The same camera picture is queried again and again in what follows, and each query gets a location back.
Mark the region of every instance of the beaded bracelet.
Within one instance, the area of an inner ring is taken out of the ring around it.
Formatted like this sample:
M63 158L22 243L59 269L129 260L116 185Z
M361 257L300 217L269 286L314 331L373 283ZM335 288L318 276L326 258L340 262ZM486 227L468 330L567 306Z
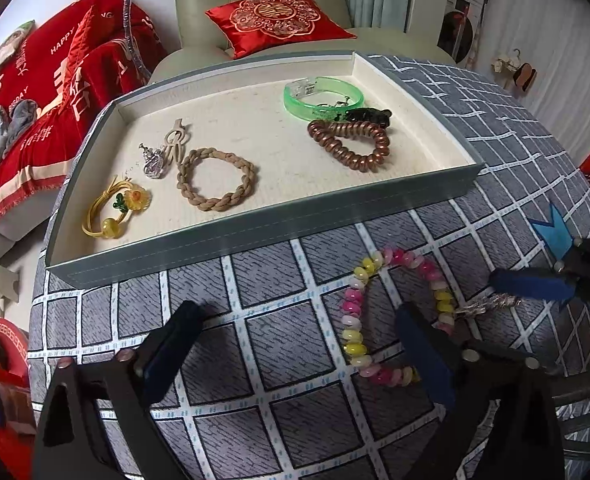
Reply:
M374 384L385 384L391 387L408 386L411 382L420 380L417 371L410 366L391 368L374 363L373 358L368 355L368 348L363 344L363 336L360 332L363 292L370 277L379 268L389 264L417 269L420 276L429 282L435 300L437 300L437 310L440 314L436 328L448 335L453 333L455 325L453 295L450 293L444 275L435 267L434 263L425 259L421 254L417 255L413 251L393 250L387 247L382 252L375 251L370 258L364 258L361 261L361 267L355 267L349 280L349 288L344 294L345 301L342 303L342 310L345 313L342 316L342 324L345 329L342 331L341 338L344 340L344 352L350 356L351 364L360 368L362 377L369 378Z

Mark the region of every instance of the table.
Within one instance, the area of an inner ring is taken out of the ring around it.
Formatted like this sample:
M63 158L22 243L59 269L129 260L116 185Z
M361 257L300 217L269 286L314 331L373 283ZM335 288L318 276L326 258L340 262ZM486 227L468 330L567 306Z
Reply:
M474 188L455 200L92 290L74 290L46 272L42 253L28 352L36 416L60 356L82 363L110 359L115 349L138 345L183 300L193 300L208 304L205 329L152 409L193 478L404 476L444 410L421 383L374 386L345 361L339 303L352 269L375 248L412 248L441 267L459 304L482 298L492 269L553 263L528 223L547 219L549 203L573 235L590 236L590 188L549 132L482 76L373 58L431 99L482 154L487 165ZM406 363L392 323L402 300L415 301L435 320L432 296L414 273L380 272L369 285L363 317L376 360ZM525 300L517 310L458 322L454 336L471 335L533 352L575 374L590 358L590 307ZM140 478L110 404L101 402L122 470ZM485 445L492 408L462 467L467 478ZM561 416L584 409L570 406ZM579 475L581 464L567 471Z

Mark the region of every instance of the beige leather sofa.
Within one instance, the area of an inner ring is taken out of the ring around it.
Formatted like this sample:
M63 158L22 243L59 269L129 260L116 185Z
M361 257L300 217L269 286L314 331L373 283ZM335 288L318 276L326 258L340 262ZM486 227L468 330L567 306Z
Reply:
M226 53L230 48L229 41L204 12L234 1L236 0L175 0L182 49L162 60L153 72L151 82L230 61L231 57ZM355 34L357 38L284 44L262 50L249 57L280 52L355 50L367 54L389 54L453 63L453 59L437 45L405 34L401 30L376 27L353 28L345 0L315 0L315 2L334 22Z

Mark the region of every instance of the bracelet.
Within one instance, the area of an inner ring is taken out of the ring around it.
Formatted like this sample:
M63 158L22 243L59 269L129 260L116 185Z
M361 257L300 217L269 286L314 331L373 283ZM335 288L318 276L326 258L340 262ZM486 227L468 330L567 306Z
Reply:
M437 311L440 314L435 328L448 335L453 333L455 325L453 295L444 275L435 267L434 263L425 259L421 254L416 255L413 251L393 250L387 247L382 252L375 251L371 257L364 258L361 261L361 267L355 267L353 275L349 279L349 288L344 293L344 303L342 303L344 311L342 324L345 329L342 331L341 338L344 352L350 357L351 364L359 368L362 377L369 378L375 384L386 384L391 387L408 386L411 382L420 380L417 371L410 366L391 368L374 363L373 358L368 355L368 348L363 344L363 336L360 332L363 292L371 276L378 269L389 264L417 269L417 272L429 282L435 300L437 300Z
M203 158L219 158L229 162L236 168L242 170L242 183L237 186L235 192L226 193L222 198L204 198L202 195L195 193L191 187L191 172L195 161ZM188 199L191 205L196 205L201 211L226 211L229 207L241 202L246 196L253 192L253 183L255 181L255 167L235 153L219 152L215 148L200 148L191 150L184 161L178 165L179 173L177 174L177 189L182 191L182 196Z
M344 97L344 101L338 101L335 106L331 106L327 104L311 105L300 100L320 92L339 94ZM339 121L344 118L348 110L360 108L363 104L364 94L360 89L346 81L332 77L299 79L284 87L284 107L292 115L307 121L314 119Z
M333 155L352 170L377 171L377 166L384 164L384 158L390 154L389 136L379 124L367 121L357 123L337 123L316 120L309 123L309 135L328 153ZM375 149L371 155L358 155L342 144L338 137L371 137L375 141Z
M97 215L99 209L101 209L108 199L112 197L116 192L125 189L122 193L117 193L113 207L120 211L120 215L117 218L107 218L102 222L102 230L99 232L92 231L92 219ZM144 188L131 183L129 180L120 180L115 182L113 179L112 184L106 191L98 197L92 205L89 207L86 213L86 220L82 222L82 231L88 236L93 238L119 238L121 236L120 224L126 218L129 211L142 211L147 208L150 204L150 193Z

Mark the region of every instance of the tan braided cord bracelet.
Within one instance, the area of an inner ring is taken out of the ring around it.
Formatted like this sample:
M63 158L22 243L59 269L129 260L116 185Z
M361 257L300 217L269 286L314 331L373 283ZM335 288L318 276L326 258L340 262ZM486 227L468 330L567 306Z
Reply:
M195 193L191 187L191 175L195 162L203 158L219 158L226 161L238 170L242 170L242 183L237 186L232 193L226 193L222 198L204 198L202 195ZM202 211L226 211L229 207L240 203L246 196L253 192L255 182L255 167L235 153L225 153L215 148L199 148L191 150L188 156L177 165L179 173L177 174L177 189L182 192L182 196L188 199L192 205L196 205Z

